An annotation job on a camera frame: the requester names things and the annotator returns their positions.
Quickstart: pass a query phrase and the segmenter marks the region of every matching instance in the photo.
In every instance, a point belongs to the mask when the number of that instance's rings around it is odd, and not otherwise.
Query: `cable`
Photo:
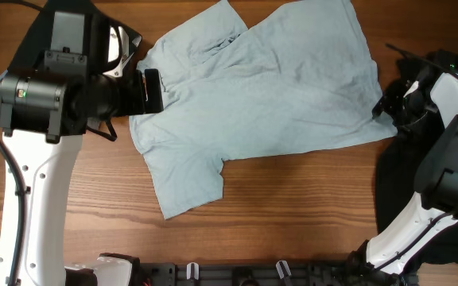
[[[387,46],[388,48],[393,49],[394,51],[400,52],[404,57],[410,56],[410,57],[412,57],[412,58],[414,58],[414,59],[417,59],[417,60],[420,60],[420,61],[422,61],[422,62],[424,62],[424,63],[426,63],[426,64],[429,64],[429,65],[431,65],[431,66],[433,66],[433,67],[435,67],[435,68],[438,68],[438,69],[442,70],[443,72],[448,73],[449,75],[453,76],[454,78],[456,78],[456,79],[458,80],[458,75],[457,75],[454,71],[452,71],[452,70],[449,70],[449,69],[447,69],[447,68],[444,68],[444,67],[440,66],[439,64],[436,64],[436,63],[434,63],[434,62],[432,62],[432,61],[430,61],[430,60],[427,60],[427,59],[424,58],[424,57],[417,56],[417,55],[413,54],[412,52],[408,52],[408,51],[405,51],[405,50],[403,50],[403,49],[397,48],[397,47],[395,47],[395,46],[392,45],[392,44],[386,44],[386,46]]]
[[[44,8],[36,5],[36,4],[33,4],[33,3],[29,3],[29,2],[26,2],[26,1],[19,1],[19,0],[0,0],[0,4],[17,4],[17,5],[23,5],[23,6],[26,6],[26,7],[29,7],[29,8],[33,8],[37,11],[43,11]]]
[[[379,267],[372,269],[372,272],[377,272],[386,266],[392,264],[393,262],[401,259],[404,254],[408,253],[441,219],[446,218],[447,216],[452,215],[451,213],[444,213],[438,215],[435,219],[433,219],[430,224],[418,235],[406,248],[403,249],[400,253],[394,256],[394,258],[389,259],[387,262],[383,263]]]
[[[25,182],[22,177],[20,168],[15,161],[14,156],[8,148],[0,140],[0,153],[5,158],[6,163],[10,167],[10,171],[14,175],[15,180],[15,195],[18,197],[18,219],[17,219],[17,237],[15,238],[14,257],[10,268],[9,286],[14,286],[17,283],[17,269],[21,260],[22,240],[24,238],[24,222],[25,222]]]

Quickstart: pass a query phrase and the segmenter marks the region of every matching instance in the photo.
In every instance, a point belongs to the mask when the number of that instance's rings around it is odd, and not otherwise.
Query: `wooden surface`
[[[136,29],[150,47],[160,36],[213,2],[203,0],[107,3],[97,6]],[[424,54],[458,53],[458,2],[354,0],[371,55],[385,87],[398,77],[390,42]],[[231,2],[252,26],[281,1]],[[36,16],[25,7],[0,6],[0,73]],[[279,258],[344,258],[376,235],[375,162],[390,141],[303,155],[227,162],[224,197],[165,221],[145,161],[135,150],[128,120],[114,124],[111,143],[87,134],[76,162],[64,232],[66,261],[102,252],[144,262],[242,263]],[[0,156],[0,222],[4,189]],[[421,285],[457,285],[457,265],[423,265]]]

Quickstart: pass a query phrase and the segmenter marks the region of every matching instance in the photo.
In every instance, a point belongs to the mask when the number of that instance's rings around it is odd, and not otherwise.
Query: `crumpled fabric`
[[[164,111],[130,117],[130,131],[165,218],[221,199],[225,160],[395,135],[389,118],[371,118],[377,66],[348,0],[285,4],[251,29],[220,1],[138,68],[161,73]]]

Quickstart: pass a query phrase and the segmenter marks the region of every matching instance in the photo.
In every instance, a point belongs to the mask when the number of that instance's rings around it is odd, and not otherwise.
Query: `wooden table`
[[[418,54],[458,53],[458,2],[354,0],[382,86],[398,77],[390,42]],[[248,26],[283,1],[231,1]],[[142,34],[150,47],[160,36],[213,1],[100,2],[107,14]],[[0,5],[0,73],[6,69],[37,12]],[[114,124],[111,143],[87,134],[76,162],[64,232],[66,261],[102,252],[144,262],[248,263],[278,259],[344,258],[376,235],[375,162],[390,140],[307,153],[227,162],[220,201],[165,221],[145,161],[127,118]],[[0,156],[0,222],[4,189]],[[421,285],[458,284],[458,266],[423,265]]]

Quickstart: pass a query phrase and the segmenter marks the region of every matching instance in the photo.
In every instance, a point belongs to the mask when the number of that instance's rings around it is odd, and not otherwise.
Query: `black fabric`
[[[397,137],[383,152],[376,166],[375,204],[378,232],[384,231],[413,196],[413,179],[418,165],[442,133],[439,116],[429,118],[422,140],[414,143]],[[406,266],[415,272],[422,263],[458,264],[458,223],[438,234]]]

